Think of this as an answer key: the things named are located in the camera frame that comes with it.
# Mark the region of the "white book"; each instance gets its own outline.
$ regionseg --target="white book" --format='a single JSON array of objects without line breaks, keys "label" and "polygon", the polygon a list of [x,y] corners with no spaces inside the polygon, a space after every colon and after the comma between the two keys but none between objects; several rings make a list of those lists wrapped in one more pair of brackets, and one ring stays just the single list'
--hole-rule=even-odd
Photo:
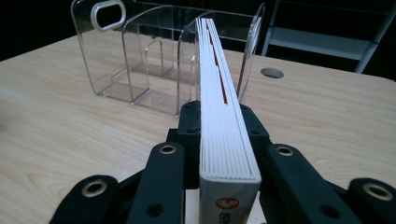
[{"label": "white book", "polygon": [[211,19],[196,19],[201,101],[200,223],[246,223],[262,177]]}]

